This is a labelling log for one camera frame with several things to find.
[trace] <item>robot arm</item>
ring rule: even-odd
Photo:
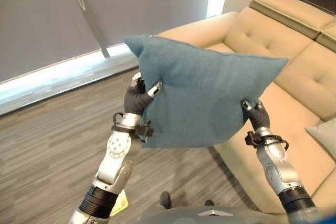
[[[260,101],[254,108],[247,101],[242,106],[255,130],[255,133],[248,132],[246,144],[257,149],[267,182],[278,195],[290,222],[306,223],[304,220],[314,218],[318,211],[298,173],[288,161],[286,150],[289,144],[272,134],[268,113]]]
[[[159,81],[145,92],[140,73],[133,76],[124,100],[125,114],[114,115],[105,157],[84,200],[68,224],[108,223],[118,194],[131,176],[134,159],[141,149],[140,136],[150,137],[153,134],[149,121],[144,125],[140,123],[144,108],[152,102],[161,87],[162,82]],[[120,122],[117,122],[117,115],[121,116]]]

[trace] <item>sofa backrest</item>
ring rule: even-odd
[[[252,0],[250,7],[311,39],[335,19],[299,0]]]
[[[298,0],[253,0],[224,43],[235,52],[288,58],[275,83],[327,121],[336,116],[334,20]]]

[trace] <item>sofa seat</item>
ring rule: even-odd
[[[286,91],[272,83],[260,98],[270,118],[270,128],[289,142],[288,158],[296,168],[307,192],[312,195],[335,169],[334,160],[305,131],[321,120]],[[284,213],[280,200],[268,185],[256,150],[245,144],[245,136],[252,131],[248,121],[229,141],[215,146],[228,168],[242,183],[245,192],[262,212]],[[319,207],[326,207],[323,200]],[[328,205],[336,205],[336,198]]]
[[[336,196],[336,169],[321,184],[319,189],[313,194],[314,202],[317,206],[323,206],[325,209],[335,208],[335,200],[330,200],[326,195]]]
[[[207,49],[210,50],[215,50],[218,52],[234,52],[231,48],[229,48],[227,45],[225,45],[224,43],[218,43],[218,44],[214,44],[210,47],[207,47]]]

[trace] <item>sofa armrest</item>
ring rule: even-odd
[[[206,48],[223,42],[239,12],[231,12],[164,31],[158,36]]]

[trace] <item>black glove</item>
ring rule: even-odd
[[[124,99],[125,113],[142,115],[153,98],[145,91],[145,84],[142,79],[131,80]]]
[[[247,112],[254,130],[261,127],[269,128],[269,116],[261,101],[258,101],[254,108],[252,108],[247,101],[243,101],[241,104],[243,109]]]

